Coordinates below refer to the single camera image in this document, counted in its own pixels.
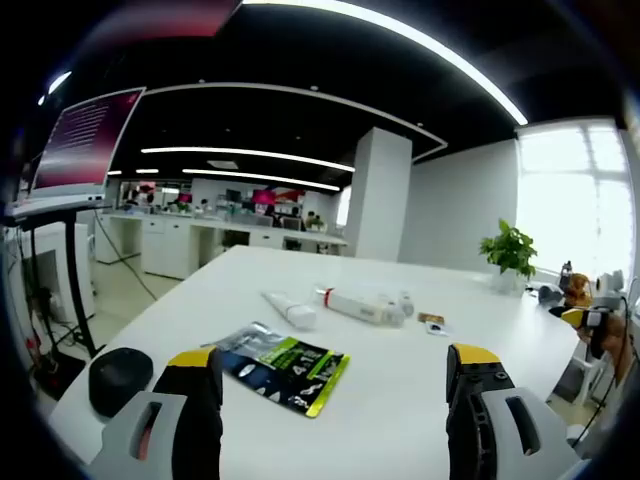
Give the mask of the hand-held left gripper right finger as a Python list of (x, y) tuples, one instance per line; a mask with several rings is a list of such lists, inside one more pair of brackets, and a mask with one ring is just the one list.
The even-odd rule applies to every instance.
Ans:
[(586, 465), (563, 420), (484, 348), (448, 347), (446, 402), (451, 479), (574, 479)]

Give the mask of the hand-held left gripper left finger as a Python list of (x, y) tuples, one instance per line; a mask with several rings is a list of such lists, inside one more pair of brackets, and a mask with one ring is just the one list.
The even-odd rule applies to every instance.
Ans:
[(91, 479), (218, 479), (222, 359), (214, 346), (172, 358), (102, 430)]

